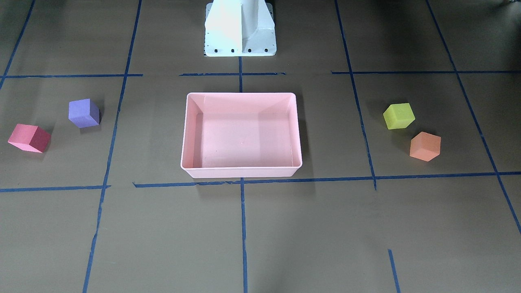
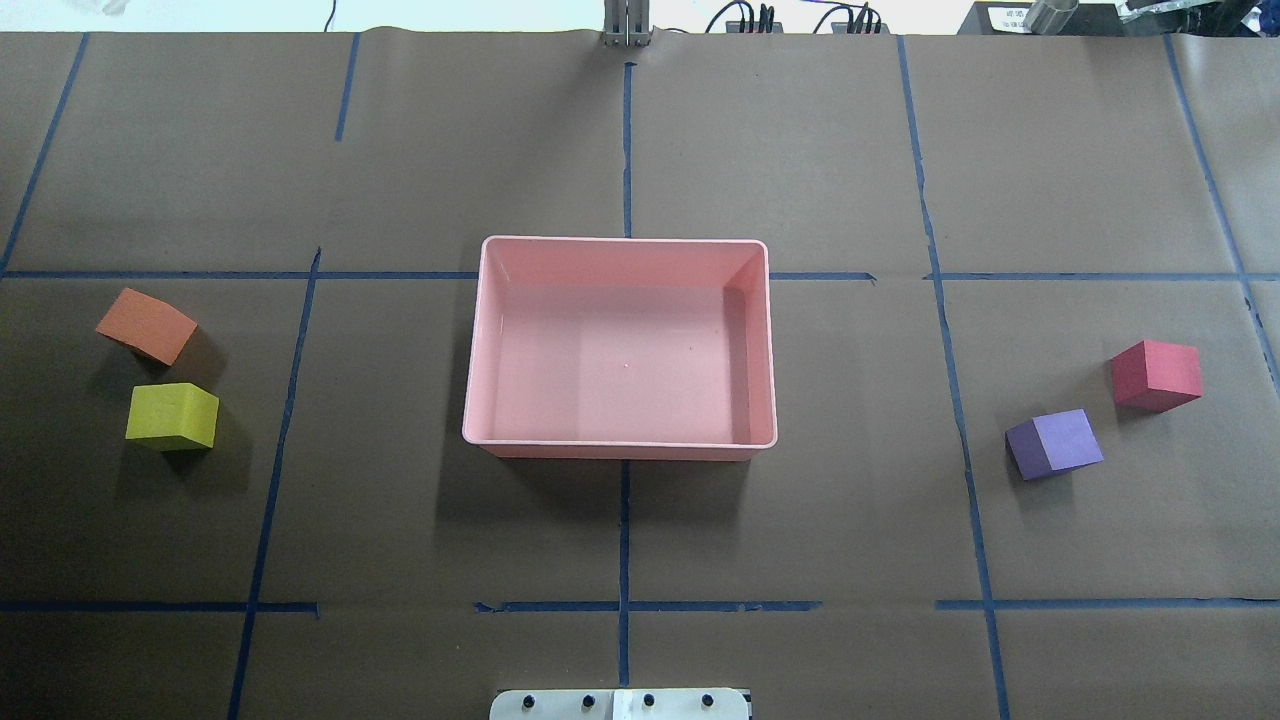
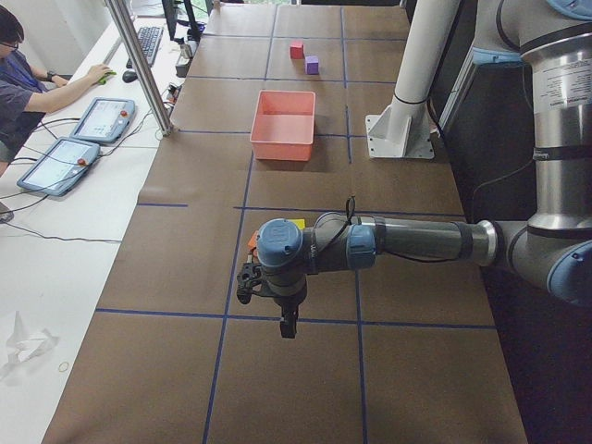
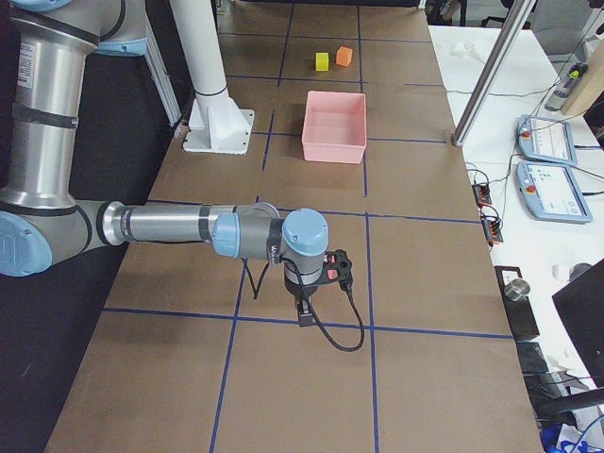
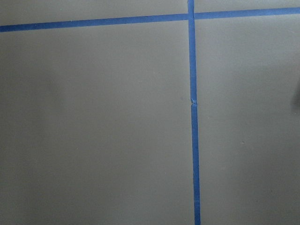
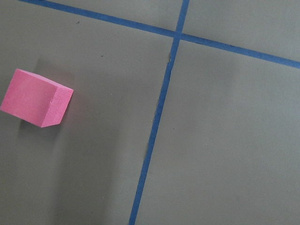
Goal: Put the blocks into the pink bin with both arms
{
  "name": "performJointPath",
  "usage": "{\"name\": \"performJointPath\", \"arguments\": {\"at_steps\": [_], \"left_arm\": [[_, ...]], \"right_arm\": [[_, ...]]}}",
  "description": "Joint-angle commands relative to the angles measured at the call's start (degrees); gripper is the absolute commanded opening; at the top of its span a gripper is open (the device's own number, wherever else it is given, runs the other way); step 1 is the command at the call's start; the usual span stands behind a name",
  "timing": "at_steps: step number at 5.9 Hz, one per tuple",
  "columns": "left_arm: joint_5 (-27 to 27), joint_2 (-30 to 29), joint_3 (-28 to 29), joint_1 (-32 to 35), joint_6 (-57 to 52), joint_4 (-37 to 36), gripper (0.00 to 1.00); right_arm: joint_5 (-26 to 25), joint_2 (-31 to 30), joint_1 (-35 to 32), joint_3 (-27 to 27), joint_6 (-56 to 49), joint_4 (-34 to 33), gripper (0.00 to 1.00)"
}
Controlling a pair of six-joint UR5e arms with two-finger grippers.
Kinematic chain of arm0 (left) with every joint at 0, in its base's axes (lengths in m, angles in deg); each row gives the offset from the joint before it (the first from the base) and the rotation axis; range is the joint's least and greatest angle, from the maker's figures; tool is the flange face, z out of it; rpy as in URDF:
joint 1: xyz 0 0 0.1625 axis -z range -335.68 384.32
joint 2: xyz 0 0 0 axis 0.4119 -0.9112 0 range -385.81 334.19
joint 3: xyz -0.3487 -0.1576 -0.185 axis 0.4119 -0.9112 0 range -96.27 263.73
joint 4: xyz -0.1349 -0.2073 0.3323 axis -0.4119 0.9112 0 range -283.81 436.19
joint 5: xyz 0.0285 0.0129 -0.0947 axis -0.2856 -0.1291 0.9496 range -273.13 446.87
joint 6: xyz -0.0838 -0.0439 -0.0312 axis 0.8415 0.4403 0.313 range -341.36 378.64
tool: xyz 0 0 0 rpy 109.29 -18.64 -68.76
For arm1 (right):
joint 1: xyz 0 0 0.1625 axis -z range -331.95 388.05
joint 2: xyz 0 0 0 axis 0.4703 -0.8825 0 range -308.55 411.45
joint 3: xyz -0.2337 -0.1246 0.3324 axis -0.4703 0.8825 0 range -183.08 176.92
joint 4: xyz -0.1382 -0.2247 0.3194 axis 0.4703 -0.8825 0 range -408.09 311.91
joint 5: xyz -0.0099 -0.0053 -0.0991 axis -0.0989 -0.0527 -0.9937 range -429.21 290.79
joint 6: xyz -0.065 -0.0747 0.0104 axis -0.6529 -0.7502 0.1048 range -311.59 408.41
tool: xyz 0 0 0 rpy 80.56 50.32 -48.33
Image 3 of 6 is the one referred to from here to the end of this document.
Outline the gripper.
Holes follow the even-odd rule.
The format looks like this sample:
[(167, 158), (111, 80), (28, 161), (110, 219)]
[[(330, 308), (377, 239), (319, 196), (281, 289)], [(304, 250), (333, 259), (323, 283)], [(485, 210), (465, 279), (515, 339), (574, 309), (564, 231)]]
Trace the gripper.
[(279, 329), (283, 339), (294, 339), (297, 334), (297, 319), (299, 316), (299, 307), (305, 301), (305, 293), (297, 293), (286, 297), (277, 297), (274, 299), (276, 305), (280, 307)]

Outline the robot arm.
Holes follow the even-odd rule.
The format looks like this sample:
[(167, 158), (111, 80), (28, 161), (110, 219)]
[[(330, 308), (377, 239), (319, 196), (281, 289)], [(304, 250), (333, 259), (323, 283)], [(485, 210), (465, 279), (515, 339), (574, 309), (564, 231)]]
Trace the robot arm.
[(274, 300), (283, 337), (296, 334), (308, 276), (368, 268), (382, 253), (500, 266), (558, 299), (591, 303), (591, 5), (482, 1), (472, 50), (477, 65), (532, 69), (536, 212), (475, 224), (353, 212), (324, 214), (310, 228), (268, 221), (237, 276), (237, 297)]

